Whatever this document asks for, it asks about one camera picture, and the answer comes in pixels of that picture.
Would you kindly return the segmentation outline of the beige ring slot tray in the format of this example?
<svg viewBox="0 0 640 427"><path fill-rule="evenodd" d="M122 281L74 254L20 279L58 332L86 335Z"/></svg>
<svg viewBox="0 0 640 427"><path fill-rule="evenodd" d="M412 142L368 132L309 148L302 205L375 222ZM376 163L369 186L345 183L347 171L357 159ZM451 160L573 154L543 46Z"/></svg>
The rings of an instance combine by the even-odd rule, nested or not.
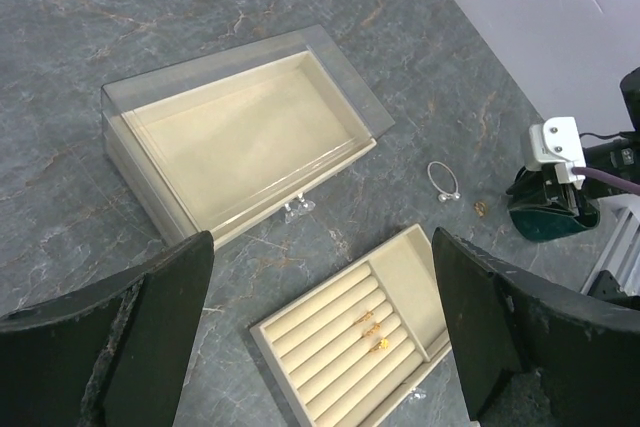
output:
<svg viewBox="0 0 640 427"><path fill-rule="evenodd" d="M250 333L300 425L379 425L451 350L427 235L404 229Z"/></svg>

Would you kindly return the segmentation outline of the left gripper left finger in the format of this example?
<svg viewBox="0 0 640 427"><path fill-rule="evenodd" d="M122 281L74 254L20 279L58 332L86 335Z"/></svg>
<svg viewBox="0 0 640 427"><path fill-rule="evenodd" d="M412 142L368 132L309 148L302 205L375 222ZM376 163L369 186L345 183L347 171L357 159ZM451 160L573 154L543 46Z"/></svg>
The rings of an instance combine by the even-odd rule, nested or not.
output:
<svg viewBox="0 0 640 427"><path fill-rule="evenodd" d="M2 425L172 425L213 263L203 231L2 316Z"/></svg>

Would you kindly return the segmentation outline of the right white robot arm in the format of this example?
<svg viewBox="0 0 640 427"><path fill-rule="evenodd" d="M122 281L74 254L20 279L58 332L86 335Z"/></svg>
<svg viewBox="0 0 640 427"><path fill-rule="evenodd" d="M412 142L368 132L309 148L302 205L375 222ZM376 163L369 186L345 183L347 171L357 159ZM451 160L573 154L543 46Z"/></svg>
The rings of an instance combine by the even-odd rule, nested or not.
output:
<svg viewBox="0 0 640 427"><path fill-rule="evenodd" d="M586 175L582 190L592 199L621 194L639 195L639 68L626 74L619 88L633 129L615 134L584 132L602 143L584 147L586 165L600 171L597 177Z"/></svg>

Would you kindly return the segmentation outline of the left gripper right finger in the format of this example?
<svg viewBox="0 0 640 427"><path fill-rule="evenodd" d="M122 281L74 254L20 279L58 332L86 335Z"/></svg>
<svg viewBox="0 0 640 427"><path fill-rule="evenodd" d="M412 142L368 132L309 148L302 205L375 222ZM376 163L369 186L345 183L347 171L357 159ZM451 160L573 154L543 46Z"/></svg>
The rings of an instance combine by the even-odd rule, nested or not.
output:
<svg viewBox="0 0 640 427"><path fill-rule="evenodd" d="M560 425L638 425L638 297L572 291L442 227L432 248L471 420L487 423L514 377L538 372Z"/></svg>

